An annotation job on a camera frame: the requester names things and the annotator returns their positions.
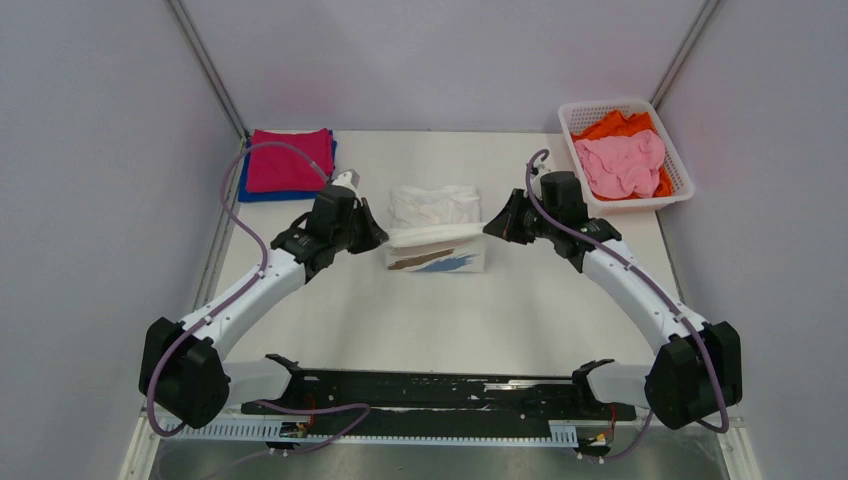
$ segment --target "magenta folded cloth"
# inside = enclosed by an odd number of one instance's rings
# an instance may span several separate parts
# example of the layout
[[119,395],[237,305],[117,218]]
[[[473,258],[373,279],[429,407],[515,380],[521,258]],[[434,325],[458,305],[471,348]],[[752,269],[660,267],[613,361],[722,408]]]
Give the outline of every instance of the magenta folded cloth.
[[579,140],[574,149],[589,188],[600,196],[618,199],[635,193],[650,198],[660,183],[665,144],[651,130],[631,137]]

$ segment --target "gray floor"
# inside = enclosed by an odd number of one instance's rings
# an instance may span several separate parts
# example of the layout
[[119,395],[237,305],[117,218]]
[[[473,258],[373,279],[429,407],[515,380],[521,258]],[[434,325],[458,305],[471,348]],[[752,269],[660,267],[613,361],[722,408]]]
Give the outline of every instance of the gray floor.
[[[617,445],[629,444],[635,430],[619,427]],[[261,443],[165,441],[151,480],[199,480]],[[715,435],[700,427],[677,432],[651,428],[632,456],[592,465],[572,451],[549,448],[412,447],[332,445],[302,457],[262,457],[215,477],[263,479],[727,479]]]

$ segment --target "pink cloth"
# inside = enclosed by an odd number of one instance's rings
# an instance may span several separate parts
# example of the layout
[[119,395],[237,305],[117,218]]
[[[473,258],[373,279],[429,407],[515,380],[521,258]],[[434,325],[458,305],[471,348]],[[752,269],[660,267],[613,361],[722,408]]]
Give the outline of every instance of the pink cloth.
[[[257,130],[250,139],[251,145],[265,142],[286,142],[297,147],[327,176],[333,173],[333,136],[326,128],[312,133]],[[318,192],[324,188],[324,181],[300,155],[284,147],[265,147],[250,154],[246,188],[250,193]]]
[[612,199],[631,193],[642,198],[654,195],[665,159],[665,144],[651,130],[632,137],[579,140],[574,142],[574,149],[589,188],[596,194]]

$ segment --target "red cloth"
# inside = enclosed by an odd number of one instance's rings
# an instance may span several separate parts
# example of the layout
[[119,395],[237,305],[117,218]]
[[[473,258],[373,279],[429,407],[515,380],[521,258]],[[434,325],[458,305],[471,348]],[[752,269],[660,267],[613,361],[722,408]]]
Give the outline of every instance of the red cloth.
[[[309,155],[329,177],[333,173],[333,136],[325,128],[312,133],[271,133],[256,130],[251,146],[265,142],[286,142]],[[303,157],[285,147],[265,147],[250,154],[247,167],[247,191],[318,192],[324,188],[315,170]]]

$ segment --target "blue brush stroke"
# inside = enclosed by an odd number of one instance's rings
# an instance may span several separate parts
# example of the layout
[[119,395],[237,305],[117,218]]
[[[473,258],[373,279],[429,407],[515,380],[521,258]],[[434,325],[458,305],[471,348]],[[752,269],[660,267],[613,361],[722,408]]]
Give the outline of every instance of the blue brush stroke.
[[470,264],[471,259],[476,256],[477,254],[475,253],[473,255],[463,255],[461,257],[451,257],[445,258],[443,260],[436,260],[430,265],[427,265],[422,269],[416,270],[416,272],[450,272],[451,270],[456,270]]

